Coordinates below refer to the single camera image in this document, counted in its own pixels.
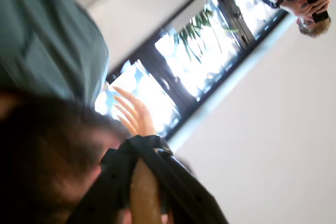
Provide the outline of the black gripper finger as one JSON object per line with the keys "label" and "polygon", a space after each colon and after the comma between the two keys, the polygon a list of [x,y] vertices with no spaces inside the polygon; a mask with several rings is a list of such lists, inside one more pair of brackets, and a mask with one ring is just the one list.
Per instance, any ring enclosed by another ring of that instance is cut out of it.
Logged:
{"label": "black gripper finger", "polygon": [[228,223],[213,195],[173,156],[150,153],[143,159],[167,193],[175,223]]}
{"label": "black gripper finger", "polygon": [[130,177],[136,157],[132,154],[107,154],[101,173],[76,206],[67,223],[113,223],[118,211],[129,204]]}

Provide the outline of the photographer left hand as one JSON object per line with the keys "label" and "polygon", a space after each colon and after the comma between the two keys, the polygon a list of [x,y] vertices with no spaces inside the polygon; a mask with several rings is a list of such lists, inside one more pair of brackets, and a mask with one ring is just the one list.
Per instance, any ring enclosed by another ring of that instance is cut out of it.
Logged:
{"label": "photographer left hand", "polygon": [[313,13],[313,6],[308,4],[308,0],[284,0],[280,7],[295,16],[309,16]]}

